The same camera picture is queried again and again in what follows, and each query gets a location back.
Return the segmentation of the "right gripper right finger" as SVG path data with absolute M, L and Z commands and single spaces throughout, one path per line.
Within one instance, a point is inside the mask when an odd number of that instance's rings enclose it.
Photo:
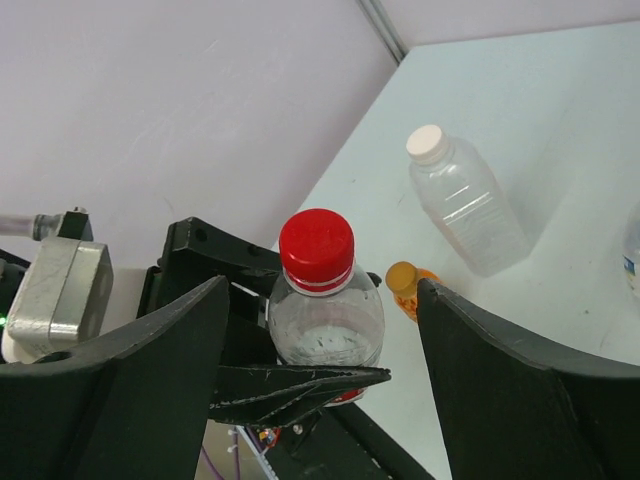
M 559 344 L 435 281 L 418 325 L 456 479 L 635 479 L 639 369 Z

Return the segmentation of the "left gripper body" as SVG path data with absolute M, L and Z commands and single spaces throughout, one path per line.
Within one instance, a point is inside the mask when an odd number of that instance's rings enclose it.
M 293 376 L 278 369 L 266 327 L 266 300 L 280 270 L 277 254 L 191 217 L 168 227 L 157 264 L 147 270 L 138 314 L 151 313 L 212 277 L 228 281 L 229 315 L 209 417 L 243 426 L 261 453 L 275 447 L 294 410 Z

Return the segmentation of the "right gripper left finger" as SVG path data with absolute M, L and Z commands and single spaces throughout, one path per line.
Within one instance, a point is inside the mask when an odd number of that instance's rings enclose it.
M 1 368 L 5 479 L 191 479 L 229 314 L 212 278 L 165 307 Z

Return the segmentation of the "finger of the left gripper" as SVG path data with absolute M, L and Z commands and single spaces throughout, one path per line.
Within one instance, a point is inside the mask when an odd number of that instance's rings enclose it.
M 390 379 L 388 369 L 373 367 L 221 366 L 209 418 L 253 428 L 288 427 L 346 393 Z
M 197 217 L 172 223 L 159 267 L 187 276 L 271 278 L 282 269 L 279 255 L 234 236 Z

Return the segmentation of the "clear bottle red label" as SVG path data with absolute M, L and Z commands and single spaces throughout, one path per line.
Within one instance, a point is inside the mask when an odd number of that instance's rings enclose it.
M 378 365 L 385 334 L 383 305 L 356 258 L 350 272 L 324 284 L 297 281 L 282 266 L 266 319 L 284 365 Z

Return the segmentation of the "red bottle cap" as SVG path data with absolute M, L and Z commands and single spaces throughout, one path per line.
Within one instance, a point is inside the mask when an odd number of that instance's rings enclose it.
M 355 259 L 351 226 L 321 208 L 296 213 L 282 227 L 279 253 L 286 273 L 297 281 L 324 284 L 350 272 Z

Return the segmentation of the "water bottle blue cap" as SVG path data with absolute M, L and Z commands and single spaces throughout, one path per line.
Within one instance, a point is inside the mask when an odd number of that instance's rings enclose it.
M 640 207 L 636 204 L 627 219 L 623 235 L 623 267 L 627 283 L 636 302 L 639 302 Z

